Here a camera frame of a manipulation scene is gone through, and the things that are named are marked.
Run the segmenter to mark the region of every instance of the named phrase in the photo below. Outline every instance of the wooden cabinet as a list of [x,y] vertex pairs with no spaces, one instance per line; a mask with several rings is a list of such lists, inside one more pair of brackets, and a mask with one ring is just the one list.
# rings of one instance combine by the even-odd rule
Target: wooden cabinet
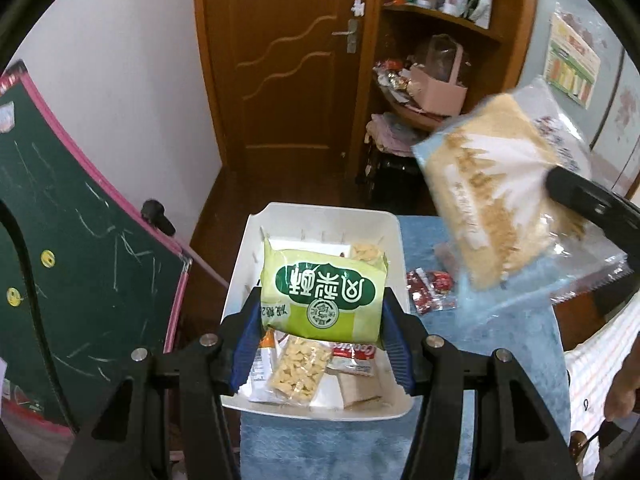
[[536,0],[493,0],[488,30],[472,22],[419,7],[386,6],[393,0],[366,0],[367,10],[351,135],[347,177],[358,173],[362,154],[362,137],[372,113],[393,110],[413,126],[429,130],[437,127],[433,120],[419,114],[402,113],[390,97],[380,92],[371,77],[377,60],[404,59],[433,34],[446,33],[468,52],[471,69],[463,113],[482,98],[513,88],[520,76],[529,46]]

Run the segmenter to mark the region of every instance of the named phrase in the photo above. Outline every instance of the white container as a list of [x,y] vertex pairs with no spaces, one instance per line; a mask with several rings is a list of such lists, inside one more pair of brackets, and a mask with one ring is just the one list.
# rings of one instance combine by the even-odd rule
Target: white container
[[[340,207],[270,203],[257,215],[249,216],[242,236],[242,244],[231,277],[222,316],[238,312],[252,288],[260,279],[264,262],[264,247],[261,230],[269,236],[274,249],[301,249],[326,254],[340,255],[351,244],[364,242],[378,245],[388,259],[386,286],[396,294],[400,306],[409,312],[409,297],[406,290],[404,251],[398,218],[383,211],[367,211]],[[264,415],[289,418],[324,419],[336,421],[385,420],[404,415],[414,405],[402,386],[396,384],[386,352],[376,352],[378,377],[383,399],[365,402],[347,410],[291,404],[265,404],[251,402],[234,395],[222,397],[226,408]],[[335,377],[325,374],[321,390],[331,391]]]

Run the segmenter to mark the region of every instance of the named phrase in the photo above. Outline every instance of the finger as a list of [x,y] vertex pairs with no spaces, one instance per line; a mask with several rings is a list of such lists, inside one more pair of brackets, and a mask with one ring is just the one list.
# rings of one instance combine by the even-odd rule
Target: finger
[[610,422],[615,418],[627,416],[636,405],[636,392],[612,389],[604,403],[604,417]]

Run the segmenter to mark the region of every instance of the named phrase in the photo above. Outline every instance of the door lock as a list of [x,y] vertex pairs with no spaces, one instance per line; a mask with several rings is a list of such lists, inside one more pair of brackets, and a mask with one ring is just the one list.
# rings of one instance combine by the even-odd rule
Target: door lock
[[358,20],[351,18],[347,22],[347,30],[332,32],[332,36],[347,37],[347,54],[355,54],[358,50]]

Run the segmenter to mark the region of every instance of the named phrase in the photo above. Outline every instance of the metal screw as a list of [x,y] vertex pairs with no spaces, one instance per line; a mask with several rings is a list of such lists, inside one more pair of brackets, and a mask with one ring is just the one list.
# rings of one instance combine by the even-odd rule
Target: metal screw
[[131,358],[136,362],[144,361],[146,359],[146,356],[148,355],[149,352],[146,350],[146,348],[136,348],[133,352],[131,352]]
[[202,346],[213,346],[218,342],[218,336],[215,334],[205,334],[200,336],[200,344]]
[[506,348],[498,348],[495,351],[495,356],[503,363],[508,363],[513,359],[513,354],[509,352]]
[[440,348],[441,346],[444,346],[444,339],[441,338],[439,335],[428,335],[427,336],[427,345],[430,346],[431,348]]

